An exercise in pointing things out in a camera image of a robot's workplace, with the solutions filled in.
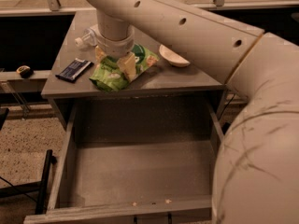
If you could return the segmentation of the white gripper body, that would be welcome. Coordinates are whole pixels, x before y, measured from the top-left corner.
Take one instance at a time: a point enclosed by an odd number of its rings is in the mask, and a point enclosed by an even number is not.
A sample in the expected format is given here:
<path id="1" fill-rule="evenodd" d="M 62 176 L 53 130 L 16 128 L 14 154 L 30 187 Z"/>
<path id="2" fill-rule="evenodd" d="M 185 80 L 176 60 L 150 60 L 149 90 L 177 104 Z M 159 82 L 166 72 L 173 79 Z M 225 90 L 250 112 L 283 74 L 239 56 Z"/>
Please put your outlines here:
<path id="1" fill-rule="evenodd" d="M 116 59 L 126 56 L 134 47 L 135 30 L 128 27 L 128 36 L 121 40 L 111 40 L 104 37 L 99 31 L 95 32 L 98 47 L 107 55 Z"/>

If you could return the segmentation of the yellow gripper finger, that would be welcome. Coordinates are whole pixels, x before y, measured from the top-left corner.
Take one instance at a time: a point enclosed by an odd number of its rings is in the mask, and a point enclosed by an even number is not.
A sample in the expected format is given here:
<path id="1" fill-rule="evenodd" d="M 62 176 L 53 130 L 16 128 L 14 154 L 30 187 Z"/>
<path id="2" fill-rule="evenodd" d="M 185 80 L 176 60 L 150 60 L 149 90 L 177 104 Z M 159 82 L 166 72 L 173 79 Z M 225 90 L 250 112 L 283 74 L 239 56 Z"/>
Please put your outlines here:
<path id="1" fill-rule="evenodd" d="M 119 58 L 117 65 L 129 82 L 132 82 L 136 78 L 135 55 L 132 52 Z"/>
<path id="2" fill-rule="evenodd" d="M 95 47 L 95 60 L 100 63 L 103 59 L 106 58 L 106 54 L 104 53 L 104 51 L 99 47 L 99 46 L 96 46 Z"/>

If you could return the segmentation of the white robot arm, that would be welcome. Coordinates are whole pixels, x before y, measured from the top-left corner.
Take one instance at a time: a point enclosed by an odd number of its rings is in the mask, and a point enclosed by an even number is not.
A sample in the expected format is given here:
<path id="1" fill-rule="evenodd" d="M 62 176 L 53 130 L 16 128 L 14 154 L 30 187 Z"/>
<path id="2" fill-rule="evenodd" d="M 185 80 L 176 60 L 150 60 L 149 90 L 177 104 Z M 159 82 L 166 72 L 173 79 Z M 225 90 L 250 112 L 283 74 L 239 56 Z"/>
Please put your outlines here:
<path id="1" fill-rule="evenodd" d="M 215 165 L 213 224 L 299 224 L 299 48 L 172 0 L 87 0 L 101 35 L 131 24 L 247 100 Z"/>

